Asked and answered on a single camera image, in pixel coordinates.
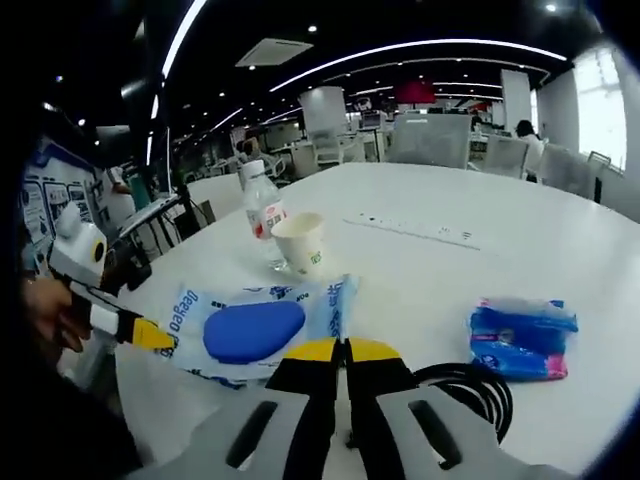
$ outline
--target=air conditioning vent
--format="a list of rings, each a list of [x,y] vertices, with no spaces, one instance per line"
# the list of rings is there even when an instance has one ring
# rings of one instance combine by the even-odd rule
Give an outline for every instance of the air conditioning vent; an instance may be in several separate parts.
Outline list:
[[[236,63],[236,67],[282,65],[311,47],[310,43],[263,38]]]

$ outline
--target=plastic water bottle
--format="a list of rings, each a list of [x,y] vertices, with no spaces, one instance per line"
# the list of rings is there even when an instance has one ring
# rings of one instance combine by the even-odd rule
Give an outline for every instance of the plastic water bottle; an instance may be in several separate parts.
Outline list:
[[[253,235],[259,239],[262,254],[274,270],[282,270],[287,262],[271,236],[273,226],[285,218],[280,190],[264,173],[264,161],[254,160],[242,166],[246,179],[244,206]]]

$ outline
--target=white table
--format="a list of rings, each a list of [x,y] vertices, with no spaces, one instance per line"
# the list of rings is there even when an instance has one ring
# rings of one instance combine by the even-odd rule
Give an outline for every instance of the white table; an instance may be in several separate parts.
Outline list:
[[[569,376],[511,386],[507,452],[577,474],[624,425],[640,395],[640,225],[541,185],[415,165],[345,164],[287,187],[284,199],[291,213],[325,215],[335,258],[363,276],[351,334],[386,341],[412,369],[468,360],[465,322],[481,296],[564,299],[577,312]],[[344,220],[425,235],[466,231],[474,248]],[[217,289],[286,282],[262,266],[253,241],[244,212],[233,213],[157,259],[153,276],[121,298],[160,318],[183,281]],[[151,354],[116,353],[125,417],[147,458],[176,456],[236,395]],[[338,404],[345,430],[348,410]],[[333,442],[326,478],[363,475],[358,454]]]

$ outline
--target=window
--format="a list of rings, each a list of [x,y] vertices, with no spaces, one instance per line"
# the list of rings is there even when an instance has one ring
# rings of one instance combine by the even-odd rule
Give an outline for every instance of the window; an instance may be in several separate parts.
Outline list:
[[[600,46],[575,60],[580,151],[606,155],[613,167],[624,171],[627,127],[612,53],[611,47]]]

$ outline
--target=poster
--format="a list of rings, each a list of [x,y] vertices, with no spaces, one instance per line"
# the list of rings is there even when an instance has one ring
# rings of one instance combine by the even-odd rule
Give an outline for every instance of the poster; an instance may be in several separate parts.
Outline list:
[[[69,192],[69,199],[80,209],[80,218],[82,221],[91,223],[93,219],[91,218],[91,211],[89,210],[84,187],[78,184],[71,184],[67,185],[67,191]]]
[[[47,206],[49,207],[49,215],[55,230],[58,217],[69,203],[69,192],[67,192],[67,187],[64,183],[44,182],[43,186]]]
[[[41,250],[51,239],[51,224],[40,185],[26,180],[22,185],[20,203],[31,242],[37,250]]]

